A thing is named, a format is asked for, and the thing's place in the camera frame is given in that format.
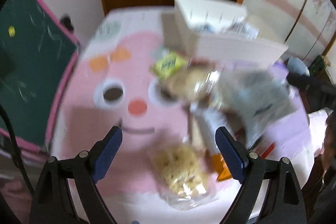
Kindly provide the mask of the clear bag yellow puffs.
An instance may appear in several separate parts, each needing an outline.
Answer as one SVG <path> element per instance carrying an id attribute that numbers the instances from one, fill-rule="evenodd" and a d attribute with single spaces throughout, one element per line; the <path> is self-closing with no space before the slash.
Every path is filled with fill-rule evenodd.
<path id="1" fill-rule="evenodd" d="M 214 183 L 203 161 L 186 142 L 171 143 L 152 151 L 149 160 L 156 173 L 160 196 L 178 210 L 213 202 Z"/>

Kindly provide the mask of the walnut date cake bag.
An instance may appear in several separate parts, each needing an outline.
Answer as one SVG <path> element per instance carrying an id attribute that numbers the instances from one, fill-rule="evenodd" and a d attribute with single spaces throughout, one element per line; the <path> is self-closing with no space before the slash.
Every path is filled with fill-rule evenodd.
<path id="1" fill-rule="evenodd" d="M 162 82 L 163 91 L 183 102 L 196 102 L 211 94 L 221 72 L 212 67 L 181 68 Z"/>

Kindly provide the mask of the yellow green candy packet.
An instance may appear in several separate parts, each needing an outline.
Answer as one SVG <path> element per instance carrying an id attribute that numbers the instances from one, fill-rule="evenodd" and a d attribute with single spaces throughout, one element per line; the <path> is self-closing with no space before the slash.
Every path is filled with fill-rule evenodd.
<path id="1" fill-rule="evenodd" d="M 169 52 L 164 57 L 158 59 L 151 67 L 159 79 L 167 79 L 181 68 L 187 67 L 189 61 L 176 52 Z"/>

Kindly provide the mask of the orange snack packet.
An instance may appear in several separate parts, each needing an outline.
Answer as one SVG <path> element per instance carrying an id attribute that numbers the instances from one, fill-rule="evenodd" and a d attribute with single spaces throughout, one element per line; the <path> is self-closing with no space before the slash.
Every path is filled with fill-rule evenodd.
<path id="1" fill-rule="evenodd" d="M 232 178 L 228 166 L 220 153 L 210 156 L 214 171 L 218 174 L 217 181 L 225 181 Z"/>

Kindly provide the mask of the blue white plush cushion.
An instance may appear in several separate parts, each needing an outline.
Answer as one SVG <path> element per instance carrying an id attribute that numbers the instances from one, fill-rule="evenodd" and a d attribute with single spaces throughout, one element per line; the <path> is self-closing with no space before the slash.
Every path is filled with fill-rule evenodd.
<path id="1" fill-rule="evenodd" d="M 290 57 L 286 61 L 286 67 L 290 73 L 297 73 L 298 75 L 302 76 L 310 76 L 310 71 L 305 63 L 297 58 L 297 57 Z"/>

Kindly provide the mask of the light blue snack bag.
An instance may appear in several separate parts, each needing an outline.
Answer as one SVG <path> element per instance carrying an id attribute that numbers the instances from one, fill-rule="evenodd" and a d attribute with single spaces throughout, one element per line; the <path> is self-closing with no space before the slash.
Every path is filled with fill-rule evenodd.
<path id="1" fill-rule="evenodd" d="M 268 71 L 223 71 L 212 99 L 216 109 L 232 110 L 245 128 L 245 147 L 252 148 L 268 125 L 293 114 L 288 88 Z"/>

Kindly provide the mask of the white plastic storage bin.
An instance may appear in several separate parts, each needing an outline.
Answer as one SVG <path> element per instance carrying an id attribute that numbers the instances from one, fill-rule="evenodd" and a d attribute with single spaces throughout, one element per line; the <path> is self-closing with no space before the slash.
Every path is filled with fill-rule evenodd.
<path id="1" fill-rule="evenodd" d="M 161 19 L 164 45 L 195 59 L 265 68 L 288 49 L 262 19 L 228 0 L 174 0 Z"/>

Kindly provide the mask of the green chalkboard pink frame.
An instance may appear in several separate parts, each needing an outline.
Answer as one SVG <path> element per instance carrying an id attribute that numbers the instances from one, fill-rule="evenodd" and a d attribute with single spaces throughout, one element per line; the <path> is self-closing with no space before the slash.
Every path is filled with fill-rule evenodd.
<path id="1" fill-rule="evenodd" d="M 1 106 L 18 146 L 45 150 L 80 43 L 42 0 L 7 0 L 1 9 Z"/>

